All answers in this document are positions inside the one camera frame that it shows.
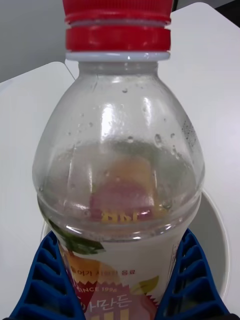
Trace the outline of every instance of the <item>red bottle cap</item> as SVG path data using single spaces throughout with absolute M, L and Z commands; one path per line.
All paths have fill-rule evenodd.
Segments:
M 164 52 L 171 46 L 173 0 L 63 0 L 66 49 Z

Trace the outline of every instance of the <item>white table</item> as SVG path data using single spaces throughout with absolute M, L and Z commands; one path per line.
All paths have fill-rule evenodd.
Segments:
M 74 79 L 54 62 L 0 84 L 0 319 L 17 304 L 40 244 L 43 218 L 32 182 L 47 121 Z
M 182 103 L 200 140 L 204 187 L 221 212 L 230 242 L 224 302 L 240 315 L 240 29 L 204 3 L 171 17 L 171 58 L 159 63 L 158 74 Z M 78 64 L 65 63 L 77 78 Z

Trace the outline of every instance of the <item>blue holder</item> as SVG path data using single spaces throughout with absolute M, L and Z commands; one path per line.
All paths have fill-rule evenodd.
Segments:
M 201 320 L 229 314 L 216 290 L 200 244 L 187 230 L 155 320 Z M 69 281 L 57 238 L 50 232 L 33 259 L 14 320 L 85 320 Z

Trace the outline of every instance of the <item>white bowl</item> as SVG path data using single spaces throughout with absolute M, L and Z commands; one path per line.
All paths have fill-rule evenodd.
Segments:
M 202 193 L 196 217 L 189 226 L 199 241 L 211 269 L 220 297 L 224 300 L 230 282 L 230 250 L 221 214 L 208 194 Z M 42 239 L 51 231 L 44 223 Z

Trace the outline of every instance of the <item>bottle label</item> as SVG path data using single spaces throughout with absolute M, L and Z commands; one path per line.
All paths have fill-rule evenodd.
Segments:
M 154 320 L 171 277 L 178 235 L 136 242 L 78 238 L 76 251 L 57 234 L 60 253 L 87 320 Z

